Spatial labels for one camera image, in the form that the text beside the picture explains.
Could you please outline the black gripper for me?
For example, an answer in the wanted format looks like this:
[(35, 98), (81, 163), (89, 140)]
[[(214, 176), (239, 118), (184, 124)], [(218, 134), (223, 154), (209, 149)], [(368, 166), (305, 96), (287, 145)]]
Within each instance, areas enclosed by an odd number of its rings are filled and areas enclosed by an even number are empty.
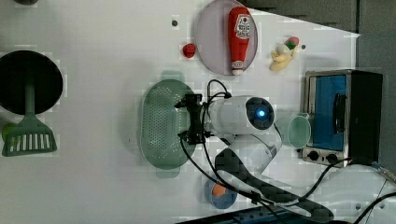
[(189, 129), (177, 135), (189, 145), (197, 145), (204, 142), (204, 128), (202, 124), (203, 105), (201, 101), (201, 94), (187, 94), (175, 104), (175, 108), (187, 107), (189, 112)]

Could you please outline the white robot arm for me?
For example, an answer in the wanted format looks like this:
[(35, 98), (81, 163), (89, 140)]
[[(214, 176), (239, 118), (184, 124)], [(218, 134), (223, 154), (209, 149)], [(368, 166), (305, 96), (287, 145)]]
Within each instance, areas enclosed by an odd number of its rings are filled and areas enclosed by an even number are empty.
[(395, 176), (378, 164), (356, 158), (331, 160), (315, 183), (294, 187), (263, 171), (283, 147), (275, 111), (261, 97), (187, 94), (175, 104), (191, 122), (179, 134), (183, 146), (216, 136), (225, 144), (210, 159), (218, 182), (254, 203), (272, 205), (321, 224), (395, 224)]

